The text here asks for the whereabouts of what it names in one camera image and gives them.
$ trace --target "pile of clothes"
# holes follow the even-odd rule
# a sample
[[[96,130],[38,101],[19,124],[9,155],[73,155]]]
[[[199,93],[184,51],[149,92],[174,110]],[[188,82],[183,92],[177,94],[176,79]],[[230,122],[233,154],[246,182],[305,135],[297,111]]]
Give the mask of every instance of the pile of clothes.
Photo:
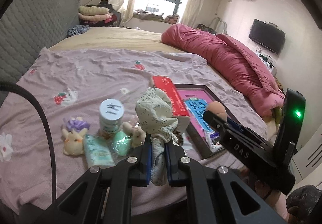
[[[133,10],[133,17],[141,20],[153,20],[153,21],[167,22],[170,24],[176,24],[178,21],[179,15],[178,14],[168,15],[164,19],[162,12],[149,12],[149,11],[144,11],[142,9],[136,9],[136,10]]]
[[[112,5],[104,0],[99,5],[79,6],[79,23],[90,27],[113,26],[117,21],[117,16],[113,11]]]
[[[67,38],[75,35],[84,34],[89,30],[89,28],[90,28],[89,25],[76,25],[67,31]]]
[[[168,15],[165,18],[165,21],[170,23],[170,24],[176,24],[178,22],[178,18],[179,18],[178,14],[172,14],[172,15]]]

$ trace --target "floral cloth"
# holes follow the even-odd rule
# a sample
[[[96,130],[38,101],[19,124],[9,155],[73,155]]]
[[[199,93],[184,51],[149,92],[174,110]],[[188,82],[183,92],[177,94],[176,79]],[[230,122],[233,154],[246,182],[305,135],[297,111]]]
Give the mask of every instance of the floral cloth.
[[[135,111],[140,120],[141,128],[151,134],[152,171],[151,182],[156,186],[166,183],[164,143],[171,139],[178,143],[173,130],[178,119],[172,118],[172,105],[169,97],[158,88],[148,88],[137,101]]]
[[[86,31],[88,31],[89,29],[90,29],[90,26],[88,26],[88,25],[76,25],[67,31],[67,38],[74,36],[74,35],[83,34]]]

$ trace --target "red box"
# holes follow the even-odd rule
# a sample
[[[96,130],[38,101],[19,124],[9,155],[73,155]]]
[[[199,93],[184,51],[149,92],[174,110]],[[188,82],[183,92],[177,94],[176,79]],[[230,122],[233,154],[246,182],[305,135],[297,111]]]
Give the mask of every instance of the red box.
[[[172,104],[173,117],[178,119],[177,130],[183,133],[190,123],[190,116],[175,85],[170,78],[162,76],[153,76],[151,82],[152,87],[161,89],[169,97]]]

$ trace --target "plush bunny toy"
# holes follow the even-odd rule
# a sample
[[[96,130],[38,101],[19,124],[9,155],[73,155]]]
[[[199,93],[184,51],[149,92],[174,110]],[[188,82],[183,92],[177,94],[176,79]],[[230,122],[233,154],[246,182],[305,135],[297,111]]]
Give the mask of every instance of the plush bunny toy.
[[[87,128],[82,129],[79,133],[75,130],[68,132],[66,129],[62,129],[62,135],[65,137],[63,153],[72,156],[84,154],[83,138],[87,131]]]
[[[140,126],[132,126],[129,122],[123,122],[123,131],[128,136],[132,136],[132,144],[133,148],[136,148],[142,145],[145,141],[146,133]]]

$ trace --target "round sponge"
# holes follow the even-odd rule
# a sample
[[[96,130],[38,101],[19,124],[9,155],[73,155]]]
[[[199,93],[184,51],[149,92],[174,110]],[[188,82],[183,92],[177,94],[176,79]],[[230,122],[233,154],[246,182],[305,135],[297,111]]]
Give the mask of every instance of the round sponge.
[[[226,109],[218,101],[210,102],[206,108],[206,110],[211,111],[213,114],[217,115],[219,118],[221,118],[224,121],[227,121],[227,113]]]

